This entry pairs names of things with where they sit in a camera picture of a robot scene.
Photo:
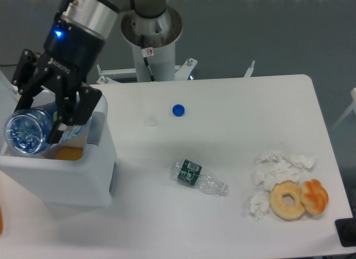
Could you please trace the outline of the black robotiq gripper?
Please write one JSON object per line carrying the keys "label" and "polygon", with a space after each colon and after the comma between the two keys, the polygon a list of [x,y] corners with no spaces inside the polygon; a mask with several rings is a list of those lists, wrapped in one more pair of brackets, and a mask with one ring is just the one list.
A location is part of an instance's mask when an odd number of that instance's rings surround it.
{"label": "black robotiq gripper", "polygon": [[11,80],[19,94],[14,112],[29,109],[43,87],[52,91],[57,119],[46,138],[47,143],[59,143],[64,132],[61,124],[85,125],[91,117],[102,92],[86,85],[86,78],[104,44],[105,40],[74,23],[55,21],[41,56],[26,48],[22,51]]}

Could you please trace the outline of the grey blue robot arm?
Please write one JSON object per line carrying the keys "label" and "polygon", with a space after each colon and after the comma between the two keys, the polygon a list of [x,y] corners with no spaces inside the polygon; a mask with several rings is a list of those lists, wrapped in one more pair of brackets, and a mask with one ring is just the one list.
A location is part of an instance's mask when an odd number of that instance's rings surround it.
{"label": "grey blue robot arm", "polygon": [[11,83],[18,88],[16,110],[29,109],[43,89],[54,93],[57,120],[45,137],[57,144],[64,130],[61,125],[85,125],[102,92],[87,85],[105,41],[121,11],[137,10],[146,17],[157,17],[166,0],[61,0],[42,54],[24,49]]}

